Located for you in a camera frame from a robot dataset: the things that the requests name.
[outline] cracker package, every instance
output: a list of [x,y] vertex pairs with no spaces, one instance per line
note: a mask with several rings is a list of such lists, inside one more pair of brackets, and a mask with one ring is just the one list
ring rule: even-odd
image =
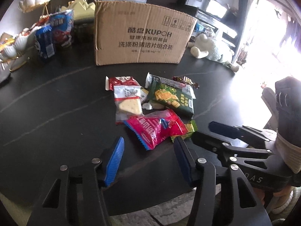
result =
[[166,84],[168,86],[172,86],[173,88],[180,89],[183,93],[191,96],[193,99],[196,99],[195,93],[192,89],[192,86],[184,84],[182,82],[173,81],[171,79],[166,79],[166,78],[163,78],[160,76],[154,76],[154,75],[151,75],[150,73],[148,73],[146,76],[145,88],[150,88],[153,81],[157,81],[157,82]]
[[192,119],[193,99],[191,95],[183,92],[181,89],[153,80],[149,89],[148,100],[156,101],[170,109],[173,109],[177,115]]

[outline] blue gripper pad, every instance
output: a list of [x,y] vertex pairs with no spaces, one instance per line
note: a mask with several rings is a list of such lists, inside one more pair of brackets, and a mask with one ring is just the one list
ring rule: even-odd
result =
[[240,137],[240,130],[237,127],[228,126],[219,122],[212,121],[209,123],[208,128],[211,132],[231,138],[237,139]]
[[191,166],[189,164],[189,161],[185,155],[185,152],[183,150],[183,147],[179,141],[179,138],[175,138],[175,142],[173,145],[183,178],[185,181],[191,185],[192,184],[192,177],[191,177]]
[[108,187],[114,180],[117,174],[119,164],[124,152],[124,139],[120,137],[117,141],[113,154],[106,166],[106,178],[104,180],[104,184]]

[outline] chocolate wrapper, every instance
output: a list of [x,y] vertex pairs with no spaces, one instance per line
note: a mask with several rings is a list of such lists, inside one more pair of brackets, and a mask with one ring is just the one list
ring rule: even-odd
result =
[[196,99],[195,93],[190,85],[186,85],[184,83],[176,82],[176,81],[166,79],[163,77],[159,77],[159,76],[154,76],[154,75],[151,75],[150,73],[148,73],[146,76],[145,88],[149,88],[153,81],[157,81],[157,82],[166,84],[168,86],[171,86],[173,88],[177,88],[177,89],[181,90],[183,93],[191,96],[193,99]]
[[185,124],[185,126],[186,126],[188,132],[184,135],[171,136],[170,138],[173,143],[175,142],[176,137],[181,136],[184,140],[186,138],[190,138],[192,136],[192,134],[198,130],[198,127],[197,127],[197,124],[195,123],[195,121],[191,121],[190,123]]
[[153,80],[149,89],[148,100],[156,101],[170,109],[173,109],[177,115],[182,117],[193,117],[193,99],[192,96],[184,93],[182,90]]
[[183,77],[174,76],[173,80],[176,81],[176,82],[181,82],[181,83],[184,83],[186,85],[190,85],[192,87],[195,87],[195,89],[198,89],[200,87],[198,83],[192,82],[192,80],[190,78],[186,77],[186,76],[183,76]]

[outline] cardboard box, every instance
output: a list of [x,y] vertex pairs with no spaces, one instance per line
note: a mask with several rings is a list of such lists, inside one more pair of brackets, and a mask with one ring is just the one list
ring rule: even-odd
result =
[[152,4],[98,1],[96,64],[179,63],[196,22],[188,14]]

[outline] curtain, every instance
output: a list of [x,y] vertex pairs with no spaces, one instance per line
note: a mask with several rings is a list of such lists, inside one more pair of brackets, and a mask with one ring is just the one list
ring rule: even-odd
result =
[[252,9],[252,6],[254,0],[239,0],[238,1],[238,13],[239,13],[239,20],[240,24],[237,28],[237,34],[241,35],[240,37],[237,38],[237,42],[235,43],[236,45],[236,51],[234,54],[234,57],[232,59],[232,63],[236,62],[240,51],[243,47],[243,44],[246,42],[247,37],[248,37],[248,32],[252,26],[252,24],[249,22],[248,23],[248,16],[251,15],[250,11]]

